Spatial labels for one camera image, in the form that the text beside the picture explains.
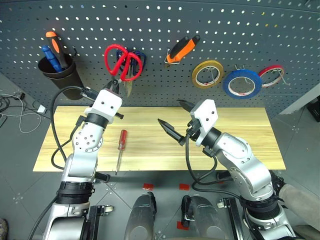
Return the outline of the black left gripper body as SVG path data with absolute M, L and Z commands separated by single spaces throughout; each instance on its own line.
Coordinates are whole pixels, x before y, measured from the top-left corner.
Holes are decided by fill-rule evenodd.
M 107 85 L 104 86 L 104 88 L 106 90 L 110 90 L 111 92 L 117 95 L 119 94 L 119 91 L 120 91 L 119 83 L 115 83 L 115 82 L 109 82 Z

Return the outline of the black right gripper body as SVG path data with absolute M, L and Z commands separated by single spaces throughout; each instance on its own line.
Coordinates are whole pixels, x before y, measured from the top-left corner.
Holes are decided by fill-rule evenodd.
M 186 130 L 186 136 L 185 136 L 185 144 L 189 144 L 189 140 L 192 140 L 193 142 L 196 142 L 198 137 L 200 136 L 200 127 L 201 123 L 198 119 L 191 119 L 187 123 L 187 130 Z

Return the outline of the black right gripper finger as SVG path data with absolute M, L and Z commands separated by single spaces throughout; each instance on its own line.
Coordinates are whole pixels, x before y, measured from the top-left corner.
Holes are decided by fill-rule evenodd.
M 184 99 L 178 99 L 177 100 L 180 104 L 180 106 L 186 110 L 187 112 L 191 112 L 191 110 L 195 107 L 195 104 L 192 103 L 192 102 L 189 102 L 187 100 L 184 100 Z
M 172 137 L 175 141 L 177 141 L 181 146 L 183 146 L 186 142 L 186 137 L 178 133 L 175 128 L 170 125 L 168 122 L 162 120 L 162 119 L 157 119 L 158 123 L 160 126 L 163 128 L 163 130 L 170 136 Z

